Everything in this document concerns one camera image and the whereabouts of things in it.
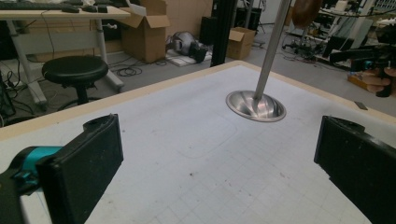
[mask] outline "office chair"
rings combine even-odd
[[[108,72],[107,64],[99,57],[68,56],[50,60],[44,63],[41,73],[43,77],[66,87],[73,87],[77,92],[77,100],[62,105],[58,111],[77,103],[87,104],[90,100],[99,100],[98,97],[88,97],[87,90],[93,87],[96,80],[104,77]]]

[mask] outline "desk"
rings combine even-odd
[[[314,164],[323,115],[396,146],[396,118],[271,73],[279,122],[244,119],[225,98],[253,90],[260,68],[232,62],[0,129],[0,172],[29,146],[63,146],[82,123],[120,116],[124,162],[87,223],[370,223]],[[35,193],[31,223],[49,223]]]
[[[99,47],[102,59],[107,62],[105,37],[101,19],[117,19],[130,16],[129,13],[115,7],[107,7],[107,13],[89,13],[80,10],[79,13],[65,13],[60,10],[0,10],[0,20],[7,21],[7,26],[18,52],[29,91],[37,105],[45,107],[47,99],[40,89],[26,54],[52,52],[53,50],[88,49]],[[96,20],[97,30],[92,32],[78,33],[52,33],[52,34],[18,34],[14,21],[20,20],[73,20],[87,19]],[[111,71],[107,73],[107,79],[119,90],[123,83]]]

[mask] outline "stool seat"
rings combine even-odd
[[[107,74],[108,66],[99,57],[68,56],[44,63],[41,70],[48,81],[74,86],[94,81]]]

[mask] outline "metal base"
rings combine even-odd
[[[233,91],[226,102],[236,114],[256,121],[274,122],[285,118],[286,109],[278,100],[262,95],[260,101],[254,99],[254,91]]]

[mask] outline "cable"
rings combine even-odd
[[[15,76],[15,74],[14,74],[14,72],[12,72],[12,71],[8,71],[8,73],[7,73],[7,85],[10,87],[10,88],[12,88],[13,90],[15,90],[15,88],[16,87],[18,87],[18,85],[21,83],[21,62],[18,60],[18,76],[16,77],[17,78],[17,84],[14,84],[12,81],[11,81],[11,77],[12,76]]]
[[[23,26],[22,28],[20,28],[20,30],[26,29],[28,28],[30,25],[32,25],[33,23],[35,23],[37,20],[33,20],[30,23],[26,24],[25,26]]]
[[[94,22],[93,20],[90,20],[90,31],[92,30],[92,25],[91,22]],[[92,54],[95,55],[95,48],[92,48]]]
[[[132,77],[132,76],[136,76],[136,75],[140,75],[143,73],[143,70],[141,68],[138,67],[134,67],[134,66],[127,66],[121,69],[117,69],[113,72],[116,72],[116,74],[119,77]]]
[[[284,60],[288,60],[288,61],[292,61],[292,62],[298,62],[298,63],[310,63],[310,64],[313,64],[315,67],[325,68],[325,69],[332,70],[332,71],[337,71],[337,72],[343,72],[344,71],[342,69],[337,69],[337,68],[333,69],[333,68],[330,68],[330,67],[325,66],[323,64],[318,64],[318,60],[317,59],[315,59],[315,60],[307,60],[307,59],[303,58],[301,60],[301,59],[298,58],[298,55],[295,54],[295,53],[287,52],[287,51],[285,51],[283,49],[282,49],[282,51],[285,52],[285,53],[294,55],[294,57],[290,57],[290,56],[285,55],[283,52],[277,52],[276,54],[282,55]]]
[[[58,104],[58,105],[53,105],[53,104],[52,104],[52,100],[54,100],[55,97],[58,96],[58,91],[56,91],[56,90],[52,90],[52,91],[54,91],[55,93],[54,93],[54,95],[53,95],[52,97],[50,97],[50,98],[48,99],[47,107],[48,107],[48,108],[51,108],[51,109],[58,109],[58,107],[59,107],[60,105],[62,105],[62,104]]]
[[[15,99],[15,98],[17,98],[17,96],[19,95],[19,92],[18,92],[16,89],[12,89],[12,90],[15,91],[15,95],[9,96],[9,98]]]
[[[0,115],[1,115],[1,112],[3,111],[3,106],[6,104],[6,100],[5,100],[5,97],[6,97],[6,94],[5,94],[5,92],[6,92],[6,90],[5,90],[5,88],[4,88],[4,84],[3,83],[0,83],[0,85],[2,85],[2,87],[0,87],[0,91],[1,91],[1,99],[0,99]]]
[[[282,54],[284,56],[284,59],[288,60],[288,61],[301,61],[304,63],[312,63],[312,62],[316,61],[315,52],[316,52],[318,46],[321,46],[321,44],[323,42],[318,44],[316,42],[316,39],[314,39],[314,40],[312,40],[310,38],[300,39],[300,42],[296,43],[296,41],[294,41],[294,44],[291,44],[289,46],[292,49],[295,49],[294,52],[288,52],[288,51],[286,51],[286,45],[284,44],[285,40],[288,36],[290,36],[290,34],[286,33],[286,35],[283,37],[281,50],[285,53],[294,55],[294,57],[289,57],[289,56],[284,55],[283,53],[280,53],[280,52],[278,52],[278,54]]]
[[[15,99],[12,99],[12,101],[13,101],[14,103],[17,103],[17,104],[20,104],[20,105],[24,105],[24,106],[27,107],[29,110],[25,110],[25,109],[22,109],[22,108],[20,108],[20,107],[14,106],[15,108],[18,108],[18,109],[23,110],[23,111],[26,111],[26,112],[30,112],[31,115],[34,115],[34,114],[35,114],[35,112],[33,111],[32,107],[30,107],[30,106],[27,105],[26,103],[23,103],[23,102],[21,102],[21,101],[17,101],[17,100],[15,100]]]
[[[132,57],[128,57],[128,58],[126,58],[126,59],[124,59],[124,60],[122,60],[122,61],[119,61],[119,62],[117,62],[117,63],[109,63],[108,66],[113,66],[113,65],[118,64],[118,63],[123,63],[123,62],[125,62],[125,61],[130,60],[130,59],[132,59]]]
[[[44,15],[43,15],[44,13],[46,13],[46,12],[48,12],[48,11],[49,11],[49,10],[43,11],[42,13],[40,13],[40,15],[41,15],[41,18],[43,18],[44,23],[46,23],[47,34],[49,35],[49,42],[50,42],[50,45],[51,45],[51,47],[52,47],[52,59],[54,59],[54,58],[55,58],[55,47],[53,46],[52,37],[50,36],[49,24],[47,23],[47,20],[46,20],[46,18],[44,18]]]
[[[155,64],[159,65],[159,66],[166,66],[168,65],[167,60],[161,60],[156,62]]]
[[[0,128],[3,128],[5,123],[4,123],[3,116],[1,116],[1,114],[0,114],[0,120],[1,120],[1,127]]]
[[[6,68],[8,68],[9,71],[12,71],[12,69],[11,69],[8,65],[6,65],[5,63],[3,63],[3,61],[0,61],[0,63],[2,63]]]
[[[260,3],[262,3],[262,11],[265,11],[267,9],[267,0],[261,0]]]

